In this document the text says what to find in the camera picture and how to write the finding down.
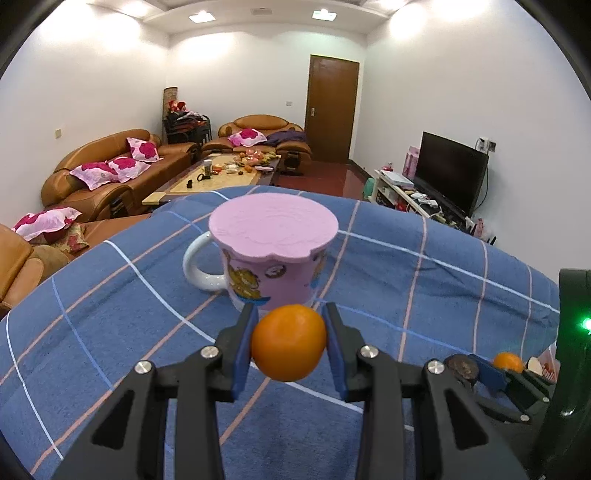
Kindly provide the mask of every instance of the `metal screw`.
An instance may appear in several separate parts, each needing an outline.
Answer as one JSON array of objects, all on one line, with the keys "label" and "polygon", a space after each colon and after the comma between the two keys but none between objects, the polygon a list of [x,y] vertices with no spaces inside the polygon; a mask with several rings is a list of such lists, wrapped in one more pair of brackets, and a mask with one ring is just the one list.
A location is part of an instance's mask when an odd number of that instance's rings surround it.
[{"label": "metal screw", "polygon": [[373,345],[363,345],[359,352],[364,358],[376,358],[378,356],[379,350]]},{"label": "metal screw", "polygon": [[427,364],[427,370],[429,370],[432,374],[442,374],[445,370],[445,366],[439,360],[431,360]]},{"label": "metal screw", "polygon": [[220,353],[219,348],[213,345],[204,346],[201,349],[201,356],[203,358],[216,358]]},{"label": "metal screw", "polygon": [[135,364],[134,370],[135,373],[143,375],[152,370],[152,364],[147,360],[140,360]]}]

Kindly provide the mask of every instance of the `pink bag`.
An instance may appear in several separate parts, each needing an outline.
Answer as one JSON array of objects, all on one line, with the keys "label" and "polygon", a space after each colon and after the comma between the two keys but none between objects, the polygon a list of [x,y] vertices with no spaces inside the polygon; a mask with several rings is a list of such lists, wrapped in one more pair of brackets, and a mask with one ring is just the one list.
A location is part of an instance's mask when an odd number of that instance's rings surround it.
[{"label": "pink bag", "polygon": [[418,155],[420,150],[417,147],[409,147],[406,160],[404,160],[404,168],[402,169],[402,176],[412,180],[417,172]]}]

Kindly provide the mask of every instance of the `tiled floor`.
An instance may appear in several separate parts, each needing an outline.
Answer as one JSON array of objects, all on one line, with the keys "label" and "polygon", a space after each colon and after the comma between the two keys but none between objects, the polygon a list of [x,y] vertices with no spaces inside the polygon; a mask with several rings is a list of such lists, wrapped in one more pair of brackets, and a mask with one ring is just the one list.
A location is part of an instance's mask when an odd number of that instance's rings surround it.
[{"label": "tiled floor", "polygon": [[340,163],[313,161],[300,167],[301,177],[281,175],[277,186],[337,197],[363,199],[365,179],[356,168]]}]

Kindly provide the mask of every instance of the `pink pillow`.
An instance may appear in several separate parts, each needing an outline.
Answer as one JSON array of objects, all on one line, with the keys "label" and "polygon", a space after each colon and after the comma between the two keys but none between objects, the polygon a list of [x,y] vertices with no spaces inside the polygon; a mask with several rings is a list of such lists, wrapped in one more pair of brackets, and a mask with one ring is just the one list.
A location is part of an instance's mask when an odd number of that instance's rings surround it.
[{"label": "pink pillow", "polygon": [[156,144],[139,140],[137,138],[128,138],[127,143],[131,149],[131,156],[135,160],[153,163],[160,160]]},{"label": "pink pillow", "polygon": [[267,138],[258,130],[245,128],[237,134],[230,135],[228,140],[235,147],[252,147],[257,143],[266,142]]},{"label": "pink pillow", "polygon": [[150,167],[150,165],[147,163],[140,162],[128,157],[118,157],[114,160],[111,160],[108,163],[108,166],[117,172],[119,181],[121,183],[136,179]]},{"label": "pink pillow", "polygon": [[65,231],[80,215],[82,215],[81,212],[71,207],[56,208],[35,215],[28,213],[17,222],[12,230],[28,242],[42,233]]},{"label": "pink pillow", "polygon": [[119,175],[115,170],[109,167],[104,162],[86,163],[76,167],[70,172],[70,175],[75,176],[77,179],[81,179],[88,188],[96,190],[101,185],[111,182],[118,182]]}]

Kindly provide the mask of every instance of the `television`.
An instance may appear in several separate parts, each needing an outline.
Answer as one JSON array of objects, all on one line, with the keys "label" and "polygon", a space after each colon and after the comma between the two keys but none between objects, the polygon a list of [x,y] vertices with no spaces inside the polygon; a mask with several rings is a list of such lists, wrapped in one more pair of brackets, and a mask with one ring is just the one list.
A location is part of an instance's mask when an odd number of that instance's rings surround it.
[{"label": "television", "polygon": [[455,214],[472,216],[487,166],[487,154],[423,132],[413,182]]}]

